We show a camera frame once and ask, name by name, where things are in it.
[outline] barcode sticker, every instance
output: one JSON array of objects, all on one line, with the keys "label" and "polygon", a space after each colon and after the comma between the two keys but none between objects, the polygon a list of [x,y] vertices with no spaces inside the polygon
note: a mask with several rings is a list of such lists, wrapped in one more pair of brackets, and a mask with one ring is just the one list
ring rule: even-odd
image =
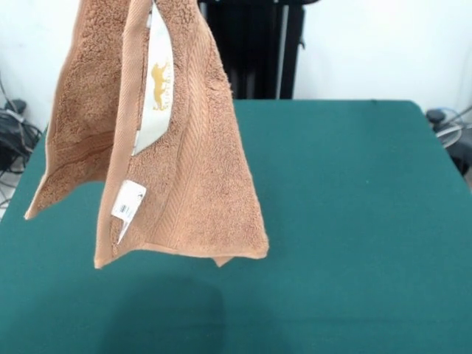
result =
[{"label": "barcode sticker", "polygon": [[118,243],[125,236],[126,231],[134,219],[134,215],[141,205],[142,199],[146,195],[146,187],[136,182],[125,180],[118,192],[117,199],[111,210],[111,214],[123,220],[123,227],[118,237]]}]

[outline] white wall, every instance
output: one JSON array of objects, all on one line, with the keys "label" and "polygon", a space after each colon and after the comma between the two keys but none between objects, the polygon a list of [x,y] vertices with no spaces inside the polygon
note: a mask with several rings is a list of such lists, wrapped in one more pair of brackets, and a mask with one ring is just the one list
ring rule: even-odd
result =
[{"label": "white wall", "polygon": [[298,98],[472,104],[471,0],[320,0],[306,10]]},{"label": "white wall", "polygon": [[[78,0],[0,0],[0,72],[44,128]],[[472,103],[471,0],[321,0],[307,7],[296,98]]]}]

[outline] towel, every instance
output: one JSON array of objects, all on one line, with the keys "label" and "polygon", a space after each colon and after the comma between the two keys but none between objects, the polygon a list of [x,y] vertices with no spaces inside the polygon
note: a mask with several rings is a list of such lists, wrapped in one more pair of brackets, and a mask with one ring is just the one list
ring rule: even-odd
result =
[{"label": "towel", "polygon": [[[158,0],[157,13],[153,6],[131,0],[123,32],[122,85],[94,264],[101,268],[137,249],[210,257],[219,266],[232,257],[264,258],[268,238],[212,33],[196,0]],[[166,30],[170,36],[166,63],[148,63],[150,12],[165,24],[156,36]],[[161,44],[160,53],[166,50]],[[152,96],[154,106],[143,108]],[[145,133],[143,112],[146,120],[152,110],[158,116],[169,100],[165,132],[136,152]]]},{"label": "towel", "polygon": [[[170,59],[151,63],[163,58],[166,35]],[[56,88],[46,172],[25,217],[87,181],[105,181],[97,268],[137,249],[219,266],[266,256],[229,83],[195,0],[81,1]]]},{"label": "towel", "polygon": [[104,181],[113,145],[129,0],[81,0],[46,135],[46,171],[25,218],[88,181]]}]

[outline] white label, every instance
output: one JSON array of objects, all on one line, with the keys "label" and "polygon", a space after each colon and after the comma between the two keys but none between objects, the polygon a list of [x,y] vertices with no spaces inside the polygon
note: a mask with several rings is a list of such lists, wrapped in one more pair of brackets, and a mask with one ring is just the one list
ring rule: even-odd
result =
[{"label": "white label", "polygon": [[118,192],[117,199],[111,210],[111,214],[123,220],[123,227],[118,237],[118,244],[125,236],[134,215],[146,195],[146,188],[136,182],[125,180]]},{"label": "white label", "polygon": [[169,128],[174,93],[174,62],[169,31],[152,1],[147,76],[141,128],[133,155],[156,142]]}]

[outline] printed logo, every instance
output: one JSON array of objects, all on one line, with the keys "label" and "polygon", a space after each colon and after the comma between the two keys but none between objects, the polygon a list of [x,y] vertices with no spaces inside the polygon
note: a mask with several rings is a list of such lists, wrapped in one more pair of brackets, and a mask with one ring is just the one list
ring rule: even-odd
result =
[{"label": "printed logo", "polygon": [[170,90],[172,89],[170,83],[172,80],[172,73],[169,70],[169,61],[165,65],[159,66],[154,64],[151,69],[151,77],[154,80],[154,111],[165,111],[169,108],[172,101]]}]

